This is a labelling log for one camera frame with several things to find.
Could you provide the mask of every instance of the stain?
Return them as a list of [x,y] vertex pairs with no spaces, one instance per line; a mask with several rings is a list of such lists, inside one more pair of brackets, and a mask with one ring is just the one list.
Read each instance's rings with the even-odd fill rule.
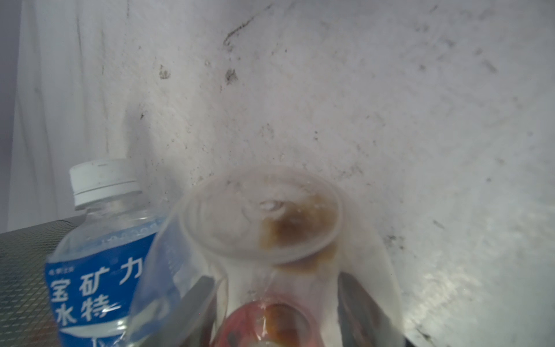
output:
[[430,334],[424,333],[422,330],[420,330],[420,328],[416,328],[416,331],[417,331],[420,335],[422,335],[422,337],[423,337],[426,341],[428,341],[429,343],[431,343],[431,341],[432,341],[432,336],[430,336]]
[[320,21],[320,24],[328,31],[331,28],[331,24],[325,21]]
[[376,119],[382,127],[385,127],[385,119],[378,112],[376,112]]
[[228,69],[225,72],[225,83],[228,85],[232,84],[235,81],[238,81],[237,74],[235,73],[235,69]]
[[[262,12],[269,10],[274,4],[269,4],[268,6],[266,6],[266,8],[264,8],[262,10]],[[260,13],[255,14],[254,16],[250,17],[248,21],[242,23],[240,26],[236,27],[235,29],[233,29],[232,31],[230,31],[228,33],[228,35],[225,37],[224,39],[224,47],[227,47],[228,51],[231,52],[233,50],[233,46],[231,45],[231,38],[233,36],[237,36],[239,34],[239,31],[243,28],[245,28],[247,25],[249,25],[256,16],[258,16]]]
[[164,69],[163,65],[160,65],[160,72],[158,73],[160,79],[168,79],[171,77],[171,73],[168,70]]
[[391,248],[393,247],[393,242],[397,239],[394,235],[388,235],[386,239],[384,239],[385,247]]
[[266,125],[263,125],[263,126],[260,128],[260,135],[261,135],[262,137],[264,137],[264,134],[266,134],[270,139],[273,140],[273,139],[274,139],[274,133],[275,133],[275,132],[274,132],[274,127],[272,127],[272,126],[270,125],[270,123],[266,123]]
[[436,227],[445,230],[445,226],[444,226],[443,224],[441,224],[440,222],[436,221],[435,219],[433,220],[433,224],[434,224]]
[[495,11],[493,10],[493,8],[486,8],[484,11],[482,11],[482,13],[478,15],[478,20],[485,21],[489,17],[493,17],[494,14]]
[[362,171],[362,169],[359,167],[358,164],[354,164],[354,165],[351,166],[351,172],[353,172],[353,173],[357,173],[357,172],[358,172],[358,173],[360,173],[361,175],[364,174],[364,171]]
[[489,70],[489,72],[497,73],[497,68],[488,59],[482,60],[482,64],[484,64],[484,66]]
[[77,25],[77,40],[79,43],[79,55],[83,56],[83,44],[81,43],[81,25],[79,24],[79,16],[75,17],[75,22]]
[[449,49],[453,48],[457,43],[451,39],[444,39],[443,42],[449,47]]
[[512,97],[512,100],[514,101],[514,105],[517,107],[517,109],[522,109],[522,104],[518,102],[518,97]]
[[[268,211],[284,210],[280,217],[266,217],[262,221],[265,233],[260,238],[260,247],[265,250],[311,241],[330,232],[337,221],[337,210],[320,195],[313,195],[299,203],[270,200],[263,202],[261,207]],[[331,260],[336,252],[337,244],[333,242],[308,257],[276,267],[297,273],[311,273],[318,269],[321,262]]]
[[428,25],[428,23],[423,23],[421,25],[417,25],[416,28],[415,28],[415,31],[417,33],[420,33],[420,32],[427,33],[428,30],[430,30],[430,26]]
[[104,29],[100,30],[100,48],[102,49],[102,58],[106,61],[106,38],[104,35]]

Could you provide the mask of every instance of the blue bottle label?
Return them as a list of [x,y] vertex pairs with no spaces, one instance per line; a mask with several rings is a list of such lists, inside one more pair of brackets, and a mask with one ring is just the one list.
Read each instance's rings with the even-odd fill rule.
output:
[[[144,228],[157,230],[161,222],[155,220],[117,234],[144,232]],[[87,335],[86,326],[121,320],[128,315],[133,292],[143,273],[143,264],[155,235],[88,257],[46,264],[50,304],[61,330],[59,335],[63,345],[101,346],[111,339],[105,332],[102,338],[98,334],[84,336]],[[115,330],[112,336],[121,333]]]

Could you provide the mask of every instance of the pocari sweat bottle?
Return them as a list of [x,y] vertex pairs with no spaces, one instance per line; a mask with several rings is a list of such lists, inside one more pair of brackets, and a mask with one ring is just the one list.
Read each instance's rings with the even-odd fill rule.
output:
[[123,333],[143,263],[163,218],[146,208],[126,159],[69,171],[87,218],[47,258],[46,283],[62,346],[102,347]]

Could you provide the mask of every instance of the transparent plastic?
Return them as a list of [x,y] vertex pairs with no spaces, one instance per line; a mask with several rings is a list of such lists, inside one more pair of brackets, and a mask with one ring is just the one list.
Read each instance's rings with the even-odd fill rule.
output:
[[[380,237],[344,192],[305,171],[258,166],[212,177],[175,206],[150,252],[123,345],[404,344]],[[168,253],[188,261],[164,288],[154,279],[166,265],[156,259]],[[211,286],[195,290],[199,279]],[[171,304],[173,285],[180,300]],[[144,309],[162,302],[162,320]],[[155,339],[137,334],[153,322]]]
[[93,203],[86,211],[85,222],[60,241],[48,256],[48,263],[86,257],[152,235],[158,228],[133,234],[121,231],[151,222],[162,215],[149,208],[146,197],[138,193]]

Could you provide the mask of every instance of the brown liquid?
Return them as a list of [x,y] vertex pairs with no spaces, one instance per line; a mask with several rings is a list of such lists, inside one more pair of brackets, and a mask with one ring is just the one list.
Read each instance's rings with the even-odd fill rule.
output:
[[264,345],[260,342],[283,347],[322,347],[314,327],[314,322],[290,305],[254,301],[224,321],[213,347]]
[[[282,248],[303,243],[331,232],[337,221],[337,211],[320,195],[305,200],[281,202],[284,213],[277,219],[266,217],[262,221],[265,230],[260,239],[263,249]],[[287,264],[276,265],[277,268],[300,273],[314,272],[322,261],[335,256],[337,244],[331,243],[308,257]]]

